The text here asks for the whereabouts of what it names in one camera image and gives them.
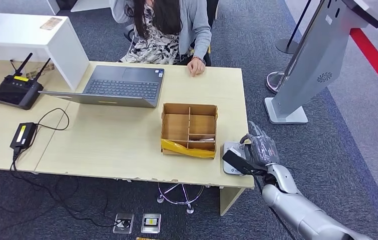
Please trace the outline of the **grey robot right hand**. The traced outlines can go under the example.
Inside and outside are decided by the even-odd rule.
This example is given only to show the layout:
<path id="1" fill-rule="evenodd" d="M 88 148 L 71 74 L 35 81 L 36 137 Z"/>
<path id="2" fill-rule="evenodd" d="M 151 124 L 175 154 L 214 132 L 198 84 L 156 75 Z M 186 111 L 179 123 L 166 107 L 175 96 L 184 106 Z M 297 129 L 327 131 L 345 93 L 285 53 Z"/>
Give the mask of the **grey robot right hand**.
<path id="1" fill-rule="evenodd" d="M 250 141 L 249 154 L 245 153 L 246 160 L 258 168 L 267 169 L 272 164 L 280 164 L 280 158 L 275 141 L 261 130 L 254 122 L 248 121 L 254 134 L 247 133 L 240 140 L 240 144 Z"/>

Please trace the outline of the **person's left hand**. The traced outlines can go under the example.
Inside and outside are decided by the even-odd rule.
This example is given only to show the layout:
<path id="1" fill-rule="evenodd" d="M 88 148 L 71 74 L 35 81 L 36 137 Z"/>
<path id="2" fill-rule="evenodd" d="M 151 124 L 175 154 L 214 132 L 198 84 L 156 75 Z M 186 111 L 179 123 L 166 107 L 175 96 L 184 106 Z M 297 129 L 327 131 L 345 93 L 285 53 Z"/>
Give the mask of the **person's left hand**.
<path id="1" fill-rule="evenodd" d="M 205 63 L 198 57 L 193 57 L 191 61 L 187 64 L 189 73 L 192 77 L 200 75 L 204 73 L 206 65 Z"/>

